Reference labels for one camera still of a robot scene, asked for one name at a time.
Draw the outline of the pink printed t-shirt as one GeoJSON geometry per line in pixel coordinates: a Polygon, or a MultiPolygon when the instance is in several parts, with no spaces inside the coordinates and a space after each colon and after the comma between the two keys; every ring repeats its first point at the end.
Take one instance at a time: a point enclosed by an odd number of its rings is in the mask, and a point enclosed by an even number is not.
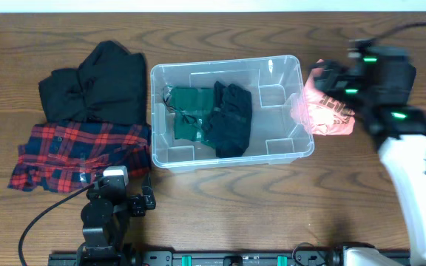
{"type": "Polygon", "coordinates": [[[309,132],[315,135],[350,135],[354,130],[354,113],[346,105],[319,91],[314,85],[314,78],[322,69],[312,69],[303,87],[304,103],[290,111],[293,119],[300,117],[300,112],[307,111],[309,132]]]}

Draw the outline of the clear plastic storage bin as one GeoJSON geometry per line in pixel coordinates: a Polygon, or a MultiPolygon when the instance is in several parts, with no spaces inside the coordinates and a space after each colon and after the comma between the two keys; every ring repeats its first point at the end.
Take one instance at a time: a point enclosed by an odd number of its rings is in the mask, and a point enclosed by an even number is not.
{"type": "Polygon", "coordinates": [[[293,55],[158,64],[150,72],[152,161],[170,171],[257,164],[289,164],[314,151],[299,60],[293,55]],[[164,101],[170,89],[209,88],[215,82],[250,91],[250,144],[241,157],[218,158],[199,141],[175,138],[175,112],[164,101]]]}

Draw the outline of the red navy plaid shirt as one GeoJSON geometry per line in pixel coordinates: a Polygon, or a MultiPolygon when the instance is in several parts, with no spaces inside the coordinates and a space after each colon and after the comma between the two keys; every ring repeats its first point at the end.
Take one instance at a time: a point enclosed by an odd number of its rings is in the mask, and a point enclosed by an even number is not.
{"type": "Polygon", "coordinates": [[[8,187],[69,193],[93,183],[110,166],[124,166],[129,177],[141,177],[151,169],[150,146],[149,125],[36,124],[18,147],[8,187]]]}

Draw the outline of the dark navy garment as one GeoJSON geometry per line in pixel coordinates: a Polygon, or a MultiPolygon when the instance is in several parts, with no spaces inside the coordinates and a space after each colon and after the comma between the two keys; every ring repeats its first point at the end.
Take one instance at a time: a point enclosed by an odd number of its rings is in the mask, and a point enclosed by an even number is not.
{"type": "Polygon", "coordinates": [[[234,83],[225,86],[215,82],[213,109],[202,130],[217,157],[243,156],[250,143],[252,115],[250,91],[234,83]]]}

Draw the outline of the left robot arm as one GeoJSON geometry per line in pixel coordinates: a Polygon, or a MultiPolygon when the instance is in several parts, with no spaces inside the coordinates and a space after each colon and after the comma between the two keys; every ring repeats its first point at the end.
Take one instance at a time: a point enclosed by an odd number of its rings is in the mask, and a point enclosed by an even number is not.
{"type": "Polygon", "coordinates": [[[87,192],[81,211],[84,243],[77,250],[78,265],[131,265],[132,246],[124,242],[130,219],[156,207],[151,177],[146,174],[140,194],[129,195],[126,169],[109,167],[87,192]]]}

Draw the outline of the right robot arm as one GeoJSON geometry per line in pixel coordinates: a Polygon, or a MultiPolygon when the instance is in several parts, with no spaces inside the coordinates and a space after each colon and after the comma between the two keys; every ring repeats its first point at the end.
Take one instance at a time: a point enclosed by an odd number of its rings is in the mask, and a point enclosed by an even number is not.
{"type": "Polygon", "coordinates": [[[318,61],[314,86],[345,104],[373,139],[402,209],[410,264],[426,265],[426,114],[408,105],[416,68],[408,52],[360,40],[349,52],[353,66],[318,61]]]}

